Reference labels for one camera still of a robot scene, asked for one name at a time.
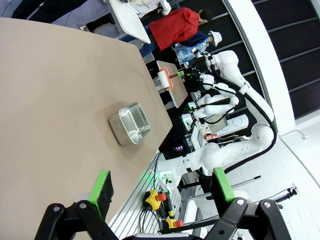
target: red jacket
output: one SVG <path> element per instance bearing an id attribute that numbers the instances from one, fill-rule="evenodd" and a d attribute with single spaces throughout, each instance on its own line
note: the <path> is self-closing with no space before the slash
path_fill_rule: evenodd
<path id="1" fill-rule="evenodd" d="M 199 16 L 195 11 L 183 7 L 170 12 L 157 21 L 150 22 L 150 30 L 160 50 L 173 43 L 183 42 L 198 31 Z"/>

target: gray floor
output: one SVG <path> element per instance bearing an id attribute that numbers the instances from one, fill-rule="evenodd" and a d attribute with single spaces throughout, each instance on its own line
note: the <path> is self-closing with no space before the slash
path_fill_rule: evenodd
<path id="1" fill-rule="evenodd" d="M 1 17 L 10 18 L 21 1 L 22 0 L 0 0 Z M 74 9 L 71 12 L 68 12 L 66 15 L 60 17 L 52 24 L 78 29 L 77 25 L 84 25 L 102 17 L 107 13 L 107 7 L 99 0 L 87 0 L 87 2 L 85 2 L 82 6 Z M 116 28 L 111 24 L 100 27 L 97 29 L 96 34 L 110 38 L 115 38 L 118 35 Z M 136 45 L 138 49 L 140 49 L 143 44 L 143 42 L 140 40 L 134 40 L 131 43 Z M 148 63 L 153 60 L 153 56 L 149 54 L 144 57 L 143 60 Z"/>

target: bolt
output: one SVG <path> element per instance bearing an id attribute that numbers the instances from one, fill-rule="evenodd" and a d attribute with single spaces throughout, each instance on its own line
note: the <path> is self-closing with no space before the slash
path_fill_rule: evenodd
<path id="1" fill-rule="evenodd" d="M 242 206 L 245 203 L 245 201 L 243 199 L 239 199 L 236 201 L 236 203 Z"/>
<path id="2" fill-rule="evenodd" d="M 85 203 L 81 203 L 79 206 L 81 209 L 85 209 L 87 207 L 87 205 Z"/>
<path id="3" fill-rule="evenodd" d="M 59 206 L 55 206 L 54 208 L 53 208 L 53 211 L 55 211 L 55 212 L 58 212 L 60 210 L 60 207 Z"/>
<path id="4" fill-rule="evenodd" d="M 266 208 L 270 208 L 271 207 L 271 203 L 266 201 L 264 204 L 263 204 Z"/>

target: black hair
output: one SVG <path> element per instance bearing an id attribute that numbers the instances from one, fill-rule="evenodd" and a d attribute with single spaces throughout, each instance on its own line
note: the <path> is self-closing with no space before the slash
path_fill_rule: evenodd
<path id="1" fill-rule="evenodd" d="M 210 21 L 214 18 L 214 14 L 212 13 L 212 11 L 210 9 L 202 9 L 202 11 L 199 13 L 199 16 L 201 19 Z"/>

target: metal container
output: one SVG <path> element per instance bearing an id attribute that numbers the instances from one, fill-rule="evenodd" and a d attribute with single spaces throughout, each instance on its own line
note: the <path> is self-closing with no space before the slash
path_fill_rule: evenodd
<path id="1" fill-rule="evenodd" d="M 150 131 L 150 124 L 139 103 L 121 108 L 109 118 L 111 128 L 121 146 L 138 144 Z"/>

